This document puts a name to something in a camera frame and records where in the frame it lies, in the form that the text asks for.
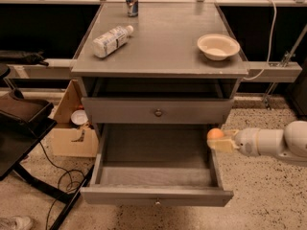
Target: drawer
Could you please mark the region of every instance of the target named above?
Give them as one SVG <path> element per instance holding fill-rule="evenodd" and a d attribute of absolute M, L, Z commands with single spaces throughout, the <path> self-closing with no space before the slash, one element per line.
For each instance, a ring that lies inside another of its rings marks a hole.
<path fill-rule="evenodd" d="M 83 98 L 94 123 L 223 124 L 233 100 Z"/>
<path fill-rule="evenodd" d="M 104 126 L 90 185 L 90 204 L 225 206 L 233 193 L 219 178 L 206 126 Z"/>

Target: black cable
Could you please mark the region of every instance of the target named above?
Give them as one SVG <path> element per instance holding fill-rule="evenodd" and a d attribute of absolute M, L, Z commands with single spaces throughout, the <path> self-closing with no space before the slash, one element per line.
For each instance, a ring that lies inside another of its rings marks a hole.
<path fill-rule="evenodd" d="M 46 149 L 44 148 L 44 146 L 42 145 L 42 143 L 41 143 L 41 142 L 39 142 L 39 143 L 40 143 L 40 145 L 41 145 L 41 147 L 42 147 L 42 149 L 43 149 L 43 151 L 44 151 L 44 153 L 45 153 L 45 156 L 46 156 L 47 160 L 48 160 L 54 167 L 56 167 L 57 169 L 62 169 L 62 170 L 65 171 L 65 173 L 64 173 L 64 174 L 59 178 L 59 180 L 58 180 L 58 189 L 59 189 L 59 186 L 60 186 L 60 182 L 62 181 L 62 179 L 63 179 L 67 174 L 68 174 L 68 176 L 69 176 L 69 178 L 70 178 L 70 183 L 66 186 L 66 191 L 63 192 L 60 196 L 58 196 L 58 197 L 54 200 L 54 202 L 52 203 L 52 205 L 51 205 L 50 208 L 49 208 L 49 211 L 48 211 L 48 214 L 47 214 L 47 218 L 46 218 L 46 228 L 45 228 L 45 229 L 47 230 L 47 229 L 48 229 L 48 221 L 49 221 L 50 213 L 51 213 L 52 208 L 54 207 L 55 203 L 56 203 L 62 196 L 64 196 L 64 195 L 66 195 L 67 193 L 73 192 L 73 191 L 75 191 L 75 190 L 78 189 L 78 186 L 77 186 L 76 188 L 73 188 L 73 189 L 72 189 L 72 186 L 73 186 L 74 183 L 78 183 L 79 185 L 82 183 L 81 181 L 73 181 L 72 176 L 71 176 L 71 173 L 72 173 L 72 172 L 80 173 L 80 174 L 83 176 L 83 180 L 85 179 L 85 175 L 84 175 L 84 173 L 83 173 L 82 171 L 80 171 L 80 170 L 73 169 L 73 170 L 68 171 L 68 170 L 66 170 L 65 168 L 61 167 L 61 166 L 57 166 L 57 165 L 56 165 L 55 163 L 53 163 L 53 162 L 51 161 L 51 159 L 49 158 L 49 156 L 48 156 L 48 154 L 47 154 L 47 152 L 46 152 Z"/>

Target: cabinet top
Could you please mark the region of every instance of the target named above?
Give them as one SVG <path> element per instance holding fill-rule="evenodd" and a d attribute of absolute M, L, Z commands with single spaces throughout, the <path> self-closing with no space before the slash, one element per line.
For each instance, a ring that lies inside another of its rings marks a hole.
<path fill-rule="evenodd" d="M 116 26 L 132 25 L 128 43 L 106 58 L 94 55 L 93 39 Z M 81 51 L 72 75 L 79 77 L 241 78 L 248 62 L 240 55 L 213 61 L 199 50 L 199 37 L 228 35 L 214 4 L 139 3 L 139 15 L 127 16 L 123 2 L 104 3 Z"/>

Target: plastic water bottle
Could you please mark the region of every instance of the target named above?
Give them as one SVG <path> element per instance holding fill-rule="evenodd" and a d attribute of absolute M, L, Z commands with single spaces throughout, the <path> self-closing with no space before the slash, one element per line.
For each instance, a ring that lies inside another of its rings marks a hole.
<path fill-rule="evenodd" d="M 94 54 L 98 58 L 105 58 L 119 47 L 128 42 L 133 33 L 133 27 L 118 26 L 93 40 Z"/>

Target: bottle cap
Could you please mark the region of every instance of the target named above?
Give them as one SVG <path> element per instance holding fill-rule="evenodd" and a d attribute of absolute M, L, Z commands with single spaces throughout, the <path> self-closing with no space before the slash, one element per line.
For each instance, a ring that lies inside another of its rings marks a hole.
<path fill-rule="evenodd" d="M 131 35 L 131 34 L 133 33 L 133 27 L 132 27 L 131 25 L 128 25 L 128 26 L 126 27 L 126 30 L 127 30 L 127 32 L 128 32 L 128 35 Z"/>

